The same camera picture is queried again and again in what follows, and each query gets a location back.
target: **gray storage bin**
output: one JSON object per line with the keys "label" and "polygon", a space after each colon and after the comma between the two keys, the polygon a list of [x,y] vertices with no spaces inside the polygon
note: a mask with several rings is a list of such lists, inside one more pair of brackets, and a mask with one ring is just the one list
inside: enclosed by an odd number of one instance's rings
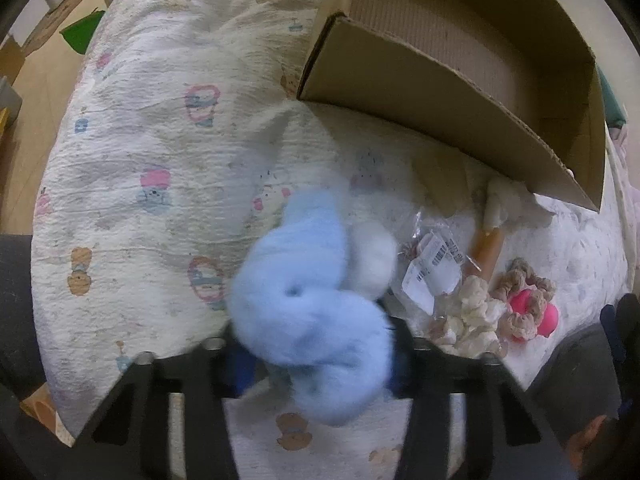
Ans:
{"label": "gray storage bin", "polygon": [[9,84],[6,76],[0,76],[0,110],[9,108],[9,121],[6,124],[7,126],[11,126],[16,120],[21,106],[22,98]]}

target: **brown mat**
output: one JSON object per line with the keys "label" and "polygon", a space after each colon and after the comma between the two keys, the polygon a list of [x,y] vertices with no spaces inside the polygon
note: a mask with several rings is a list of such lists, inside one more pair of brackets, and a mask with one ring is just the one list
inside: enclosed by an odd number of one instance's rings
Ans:
{"label": "brown mat", "polygon": [[65,18],[74,10],[82,0],[65,0],[51,12],[48,12],[36,26],[27,41],[22,46],[22,53],[27,57],[31,52],[38,50],[53,36],[53,33],[65,21]]}

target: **white cloth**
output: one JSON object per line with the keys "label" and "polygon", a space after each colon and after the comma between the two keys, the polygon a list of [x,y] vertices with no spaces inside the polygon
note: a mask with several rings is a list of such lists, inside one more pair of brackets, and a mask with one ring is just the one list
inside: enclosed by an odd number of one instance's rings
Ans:
{"label": "white cloth", "polygon": [[[389,229],[422,201],[409,161],[432,140],[292,98],[319,1],[115,0],[102,20],[34,216],[34,320],[72,433],[130,357],[175,354],[223,326],[228,280],[291,193],[339,174],[348,217]],[[565,334],[632,286],[635,224],[619,166],[609,153],[600,214],[545,200],[551,225],[510,228],[497,270],[522,256],[559,285],[558,330],[507,357],[525,386]],[[465,167],[476,196],[492,172]],[[461,247],[481,210],[452,219]],[[258,387],[226,403],[240,476],[391,478],[407,406],[380,399],[345,428],[307,427]]]}

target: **cardboard box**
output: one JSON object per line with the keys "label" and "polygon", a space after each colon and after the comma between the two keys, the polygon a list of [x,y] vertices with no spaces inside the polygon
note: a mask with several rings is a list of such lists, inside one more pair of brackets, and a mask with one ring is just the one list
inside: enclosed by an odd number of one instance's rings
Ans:
{"label": "cardboard box", "polygon": [[12,36],[8,36],[0,46],[0,76],[5,75],[9,83],[14,84],[23,65],[24,56],[20,45]]}
{"label": "cardboard box", "polygon": [[598,73],[556,0],[322,0],[298,97],[425,132],[533,192],[600,208]]}

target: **floor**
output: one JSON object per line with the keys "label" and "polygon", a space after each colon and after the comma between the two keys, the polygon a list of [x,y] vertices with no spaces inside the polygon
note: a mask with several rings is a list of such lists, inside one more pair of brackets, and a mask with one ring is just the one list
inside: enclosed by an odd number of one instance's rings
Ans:
{"label": "floor", "polygon": [[104,1],[83,0],[56,33],[27,56],[13,84],[22,108],[0,143],[1,233],[32,232],[40,181],[84,57],[58,32],[96,8],[106,9]]}
{"label": "floor", "polygon": [[[628,166],[640,188],[640,56],[604,0],[558,0],[591,46],[616,97],[625,106],[631,131]],[[104,9],[103,0],[83,0],[65,20],[66,27]],[[73,91],[82,56],[59,34],[33,52],[14,88],[24,100],[20,116],[0,145],[0,232],[31,233],[33,207],[47,156]]]}

